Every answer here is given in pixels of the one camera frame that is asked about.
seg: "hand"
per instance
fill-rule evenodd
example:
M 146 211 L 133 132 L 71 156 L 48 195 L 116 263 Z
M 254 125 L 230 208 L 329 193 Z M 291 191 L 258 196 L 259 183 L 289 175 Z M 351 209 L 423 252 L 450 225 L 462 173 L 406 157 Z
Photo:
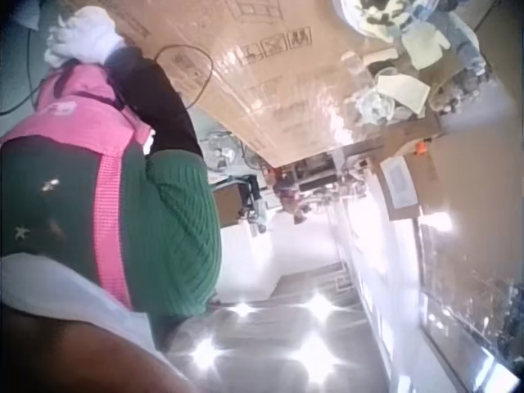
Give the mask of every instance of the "hand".
M 115 32 L 115 22 L 100 7 L 84 7 L 58 26 L 51 27 L 44 60 L 51 67 L 74 58 L 83 63 L 104 64 L 107 57 L 124 45 Z

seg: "black sleeve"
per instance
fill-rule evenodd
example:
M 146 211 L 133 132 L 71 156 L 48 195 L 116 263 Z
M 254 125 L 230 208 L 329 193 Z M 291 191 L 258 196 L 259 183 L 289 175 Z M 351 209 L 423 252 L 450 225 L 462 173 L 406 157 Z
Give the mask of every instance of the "black sleeve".
M 122 47 L 109 56 L 104 66 L 117 94 L 156 131 L 151 154 L 178 149 L 202 157 L 182 99 L 156 61 L 144 58 L 137 47 Z

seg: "white paper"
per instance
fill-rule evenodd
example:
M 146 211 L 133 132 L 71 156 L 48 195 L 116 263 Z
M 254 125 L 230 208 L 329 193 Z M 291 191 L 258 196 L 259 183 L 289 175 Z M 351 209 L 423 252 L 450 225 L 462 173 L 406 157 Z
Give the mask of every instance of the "white paper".
M 380 164 L 395 209 L 418 204 L 417 192 L 404 157 L 391 157 Z
M 426 103 L 430 87 L 409 75 L 379 75 L 377 91 L 419 114 Z

